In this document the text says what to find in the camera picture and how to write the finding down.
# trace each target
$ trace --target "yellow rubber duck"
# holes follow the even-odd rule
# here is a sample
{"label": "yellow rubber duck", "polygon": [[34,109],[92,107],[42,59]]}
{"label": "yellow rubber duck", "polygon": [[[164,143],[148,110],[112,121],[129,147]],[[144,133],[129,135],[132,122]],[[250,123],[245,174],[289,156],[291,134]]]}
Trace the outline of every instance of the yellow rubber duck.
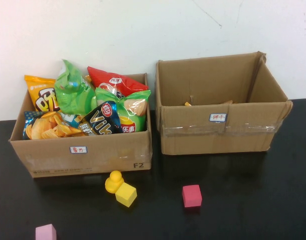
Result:
{"label": "yellow rubber duck", "polygon": [[122,185],[123,182],[124,182],[124,179],[122,178],[121,172],[115,170],[111,172],[111,174],[109,175],[109,178],[106,179],[105,189],[109,193],[114,194],[117,192],[117,190],[119,189],[119,187]]}

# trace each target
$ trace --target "white label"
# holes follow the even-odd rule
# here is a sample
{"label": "white label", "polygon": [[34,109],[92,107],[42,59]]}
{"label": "white label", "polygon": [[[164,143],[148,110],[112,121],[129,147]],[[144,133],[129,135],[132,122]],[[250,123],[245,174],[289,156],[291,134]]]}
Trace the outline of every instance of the white label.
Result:
{"label": "white label", "polygon": [[212,113],[209,116],[209,121],[211,122],[225,122],[226,121],[226,113]]}
{"label": "white label", "polygon": [[113,77],[109,80],[111,84],[120,84],[122,82],[122,79],[120,77]]}
{"label": "white label", "polygon": [[68,121],[68,122],[72,122],[74,120],[74,114],[63,114],[63,113],[59,113],[61,114],[62,118],[65,120],[65,121]]}
{"label": "white label", "polygon": [[85,146],[70,146],[69,150],[71,151],[71,154],[86,154],[87,153],[87,147]]}

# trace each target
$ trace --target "yellow foam cube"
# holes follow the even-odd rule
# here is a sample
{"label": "yellow foam cube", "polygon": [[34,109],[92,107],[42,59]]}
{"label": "yellow foam cube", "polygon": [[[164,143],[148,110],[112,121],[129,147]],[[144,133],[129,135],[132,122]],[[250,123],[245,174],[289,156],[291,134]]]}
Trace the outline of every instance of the yellow foam cube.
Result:
{"label": "yellow foam cube", "polygon": [[124,182],[115,193],[115,196],[118,202],[129,208],[137,197],[136,188]]}

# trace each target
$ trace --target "snack bag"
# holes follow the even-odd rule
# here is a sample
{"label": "snack bag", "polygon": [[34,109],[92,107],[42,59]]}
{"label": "snack bag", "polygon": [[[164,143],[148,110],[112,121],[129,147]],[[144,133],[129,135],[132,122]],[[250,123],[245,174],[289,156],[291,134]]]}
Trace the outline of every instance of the snack bag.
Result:
{"label": "snack bag", "polygon": [[88,136],[121,133],[116,103],[103,102],[82,119],[78,128]]}
{"label": "snack bag", "polygon": [[127,97],[138,91],[148,90],[148,86],[127,76],[111,72],[107,73],[90,66],[87,70],[94,87],[105,89],[119,98]]}
{"label": "snack bag", "polygon": [[94,88],[81,72],[67,60],[54,88],[58,104],[65,114],[87,115],[97,107]]}
{"label": "snack bag", "polygon": [[54,90],[55,79],[28,75],[25,75],[24,79],[36,111],[56,112],[60,110]]}
{"label": "snack bag", "polygon": [[97,104],[104,101],[114,101],[123,133],[140,132],[145,130],[146,110],[150,90],[135,92],[119,99],[117,96],[101,88],[96,88]]}
{"label": "snack bag", "polygon": [[55,111],[25,111],[23,139],[56,139],[61,137],[84,136],[85,134],[65,122]]}

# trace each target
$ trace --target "clear tape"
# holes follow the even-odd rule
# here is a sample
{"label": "clear tape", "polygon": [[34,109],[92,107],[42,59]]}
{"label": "clear tape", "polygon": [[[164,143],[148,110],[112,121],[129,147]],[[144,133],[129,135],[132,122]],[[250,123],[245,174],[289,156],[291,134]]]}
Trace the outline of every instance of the clear tape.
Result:
{"label": "clear tape", "polygon": [[249,136],[264,133],[276,133],[282,121],[270,126],[251,125],[246,123],[240,126],[223,126],[222,124],[212,126],[175,126],[165,127],[162,125],[162,133],[167,137],[189,136],[189,135],[234,135],[234,136]]}

